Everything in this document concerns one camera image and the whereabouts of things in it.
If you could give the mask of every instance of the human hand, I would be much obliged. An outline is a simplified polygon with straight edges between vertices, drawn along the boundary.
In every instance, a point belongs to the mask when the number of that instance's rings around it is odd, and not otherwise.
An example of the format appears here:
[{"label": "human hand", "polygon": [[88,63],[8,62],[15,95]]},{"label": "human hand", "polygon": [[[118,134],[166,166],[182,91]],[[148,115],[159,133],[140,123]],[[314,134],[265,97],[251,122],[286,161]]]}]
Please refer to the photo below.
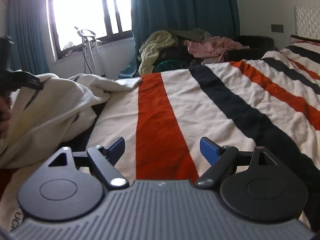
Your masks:
[{"label": "human hand", "polygon": [[6,138],[11,118],[11,98],[0,96],[0,138]]}]

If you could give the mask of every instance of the power cord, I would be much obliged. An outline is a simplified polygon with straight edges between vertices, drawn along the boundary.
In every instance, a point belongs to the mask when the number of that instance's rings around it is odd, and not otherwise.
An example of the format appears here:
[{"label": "power cord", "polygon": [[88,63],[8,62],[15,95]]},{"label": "power cord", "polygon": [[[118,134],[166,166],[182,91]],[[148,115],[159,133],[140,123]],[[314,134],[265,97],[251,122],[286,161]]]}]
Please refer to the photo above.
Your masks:
[{"label": "power cord", "polygon": [[85,54],[84,54],[84,51],[83,51],[83,50],[82,50],[82,54],[83,54],[83,57],[84,57],[85,62],[87,63],[87,66],[88,66],[88,68],[89,68],[89,70],[90,70],[90,73],[92,74],[92,71],[91,71],[91,69],[90,69],[90,67],[89,67],[89,64],[88,64],[88,62],[87,62],[87,58],[85,57]]}]

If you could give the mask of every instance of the curtain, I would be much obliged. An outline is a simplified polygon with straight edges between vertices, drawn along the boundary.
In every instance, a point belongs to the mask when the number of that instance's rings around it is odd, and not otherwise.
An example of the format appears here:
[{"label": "curtain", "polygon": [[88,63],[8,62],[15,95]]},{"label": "curtain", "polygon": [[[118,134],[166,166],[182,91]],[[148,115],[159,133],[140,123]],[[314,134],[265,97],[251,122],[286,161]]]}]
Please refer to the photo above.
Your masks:
[{"label": "curtain", "polygon": [[8,35],[12,38],[10,68],[38,75],[49,72],[39,24],[39,0],[9,0]]},{"label": "curtain", "polygon": [[[236,0],[131,0],[131,7],[136,57],[142,43],[158,30],[201,28],[212,36],[235,39],[240,35]],[[132,77],[136,57],[119,78]]]}]

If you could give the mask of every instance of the window pane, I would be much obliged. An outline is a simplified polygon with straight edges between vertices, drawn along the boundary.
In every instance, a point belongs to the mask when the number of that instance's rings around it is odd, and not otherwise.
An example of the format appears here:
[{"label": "window pane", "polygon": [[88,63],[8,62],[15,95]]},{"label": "window pane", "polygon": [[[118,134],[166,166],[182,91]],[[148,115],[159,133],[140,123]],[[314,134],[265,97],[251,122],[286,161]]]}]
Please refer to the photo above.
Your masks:
[{"label": "window pane", "polygon": [[131,30],[131,0],[116,0],[122,31]]},{"label": "window pane", "polygon": [[119,33],[117,19],[116,19],[115,4],[113,0],[107,0],[107,6],[108,6],[109,15],[110,15],[112,32],[113,34]]},{"label": "window pane", "polygon": [[74,26],[93,31],[98,38],[107,35],[102,0],[53,0],[60,50],[68,42],[82,43]]}]

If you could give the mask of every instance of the window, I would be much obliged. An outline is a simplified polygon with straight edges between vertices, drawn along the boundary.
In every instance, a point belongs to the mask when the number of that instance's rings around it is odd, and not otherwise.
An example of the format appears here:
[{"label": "window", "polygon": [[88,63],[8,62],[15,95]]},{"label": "window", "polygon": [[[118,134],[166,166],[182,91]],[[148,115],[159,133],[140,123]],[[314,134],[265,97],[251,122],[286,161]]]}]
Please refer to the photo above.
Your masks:
[{"label": "window", "polygon": [[132,36],[131,0],[50,0],[50,17],[58,58],[82,50],[74,26],[105,42]]}]

